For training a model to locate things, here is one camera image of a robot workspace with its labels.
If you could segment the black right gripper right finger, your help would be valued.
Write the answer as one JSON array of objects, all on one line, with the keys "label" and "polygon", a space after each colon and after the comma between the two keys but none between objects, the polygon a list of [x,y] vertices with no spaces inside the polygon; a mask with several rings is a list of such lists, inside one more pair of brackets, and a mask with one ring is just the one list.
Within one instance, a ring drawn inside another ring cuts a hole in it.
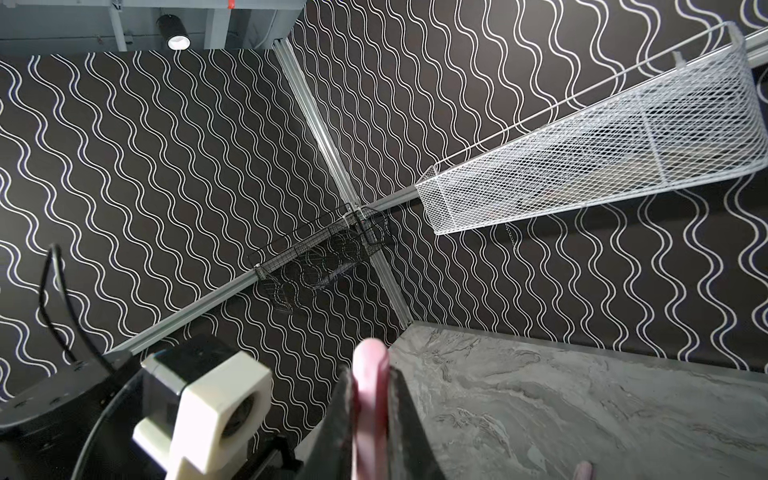
[{"label": "black right gripper right finger", "polygon": [[407,382],[395,367],[389,369],[387,385],[387,461],[389,479],[446,479]]}]

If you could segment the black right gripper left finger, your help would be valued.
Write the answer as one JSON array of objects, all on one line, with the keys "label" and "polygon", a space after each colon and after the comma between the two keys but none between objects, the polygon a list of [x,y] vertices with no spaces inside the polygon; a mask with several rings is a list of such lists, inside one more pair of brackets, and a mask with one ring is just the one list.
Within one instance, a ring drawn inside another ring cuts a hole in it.
[{"label": "black right gripper left finger", "polygon": [[357,417],[357,389],[352,370],[342,371],[327,414],[297,479],[350,480]]}]

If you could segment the pink pen cap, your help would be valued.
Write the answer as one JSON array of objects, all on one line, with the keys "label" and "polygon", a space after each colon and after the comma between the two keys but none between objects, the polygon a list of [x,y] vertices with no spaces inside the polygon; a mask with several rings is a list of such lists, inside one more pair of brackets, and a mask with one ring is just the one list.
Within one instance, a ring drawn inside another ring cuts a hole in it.
[{"label": "pink pen cap", "polygon": [[363,340],[354,350],[355,384],[353,427],[353,479],[387,479],[389,354],[375,338]]}]

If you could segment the pink pen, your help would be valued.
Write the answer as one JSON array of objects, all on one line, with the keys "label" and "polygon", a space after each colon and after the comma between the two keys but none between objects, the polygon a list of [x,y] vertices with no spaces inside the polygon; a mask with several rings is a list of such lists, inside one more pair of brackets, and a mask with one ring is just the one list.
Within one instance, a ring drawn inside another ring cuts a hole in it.
[{"label": "pink pen", "polygon": [[592,480],[593,473],[593,464],[589,461],[581,461],[575,468],[573,480]]}]

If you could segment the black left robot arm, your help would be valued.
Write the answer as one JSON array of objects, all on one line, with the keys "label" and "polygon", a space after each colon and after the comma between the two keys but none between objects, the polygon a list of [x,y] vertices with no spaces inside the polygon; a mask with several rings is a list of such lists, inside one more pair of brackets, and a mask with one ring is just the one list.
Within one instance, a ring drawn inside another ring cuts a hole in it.
[{"label": "black left robot arm", "polygon": [[140,358],[94,352],[1,410],[5,479],[294,479],[289,441],[252,440],[272,374],[203,334]]}]

